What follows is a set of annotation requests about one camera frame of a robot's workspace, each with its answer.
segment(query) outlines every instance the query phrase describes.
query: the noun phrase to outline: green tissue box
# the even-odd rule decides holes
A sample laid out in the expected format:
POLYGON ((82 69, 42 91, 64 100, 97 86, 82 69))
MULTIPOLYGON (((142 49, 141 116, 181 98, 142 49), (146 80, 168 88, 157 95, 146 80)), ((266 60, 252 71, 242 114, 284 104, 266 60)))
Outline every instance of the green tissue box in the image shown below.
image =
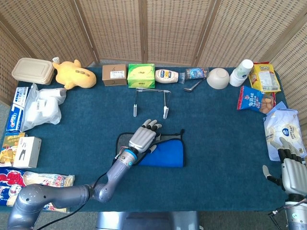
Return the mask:
POLYGON ((154 88, 154 64, 129 64, 129 88, 154 88))

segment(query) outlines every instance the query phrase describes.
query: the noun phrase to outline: stack of paper cups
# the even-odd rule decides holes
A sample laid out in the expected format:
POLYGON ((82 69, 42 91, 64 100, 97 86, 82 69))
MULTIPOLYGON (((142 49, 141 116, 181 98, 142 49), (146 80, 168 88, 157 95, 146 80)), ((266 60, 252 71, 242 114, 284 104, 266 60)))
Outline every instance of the stack of paper cups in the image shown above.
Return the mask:
POLYGON ((240 86, 248 78, 248 74, 253 68, 254 63, 249 59, 244 59, 240 65, 234 69, 230 75, 229 83, 232 86, 240 86))

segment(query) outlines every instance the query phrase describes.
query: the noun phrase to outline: chip bag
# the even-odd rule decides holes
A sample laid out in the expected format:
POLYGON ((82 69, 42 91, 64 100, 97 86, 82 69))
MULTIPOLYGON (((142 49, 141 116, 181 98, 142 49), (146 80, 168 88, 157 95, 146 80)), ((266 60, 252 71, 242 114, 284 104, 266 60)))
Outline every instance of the chip bag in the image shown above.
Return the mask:
MULTIPOLYGON (((72 186, 73 181, 73 175, 43 174, 20 169, 0 168, 0 205, 13 206, 21 189, 29 184, 68 187, 72 186)), ((55 208, 51 203, 45 205, 44 210, 69 212, 68 208, 55 208)))
POLYGON ((275 93, 263 93, 247 86, 241 86, 237 110, 251 109, 267 114, 276 106, 275 93))
POLYGON ((272 64, 254 64, 253 69, 248 75, 248 79, 253 89, 262 92, 281 91, 272 64))

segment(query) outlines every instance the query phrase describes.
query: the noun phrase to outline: spoon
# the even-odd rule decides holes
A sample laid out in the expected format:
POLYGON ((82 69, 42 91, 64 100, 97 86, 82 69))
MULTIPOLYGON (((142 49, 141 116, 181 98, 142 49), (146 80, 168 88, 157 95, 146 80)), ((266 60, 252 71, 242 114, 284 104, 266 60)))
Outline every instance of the spoon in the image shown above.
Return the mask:
POLYGON ((187 92, 192 92, 193 89, 199 84, 201 83, 202 80, 200 80, 199 82, 197 82, 195 85, 193 85, 191 88, 183 88, 184 91, 187 91, 187 92))

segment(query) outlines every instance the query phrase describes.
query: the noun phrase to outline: yellow plush toy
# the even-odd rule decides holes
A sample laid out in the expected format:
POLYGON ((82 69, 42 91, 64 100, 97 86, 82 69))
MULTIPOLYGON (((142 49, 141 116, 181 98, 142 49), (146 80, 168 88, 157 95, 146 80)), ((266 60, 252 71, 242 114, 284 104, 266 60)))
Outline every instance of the yellow plush toy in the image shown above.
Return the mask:
POLYGON ((96 84, 95 74, 87 69, 81 68, 81 63, 78 60, 74 62, 64 61, 61 64, 52 62, 52 65, 58 71, 56 81, 63 84, 67 90, 75 86, 91 88, 96 84))

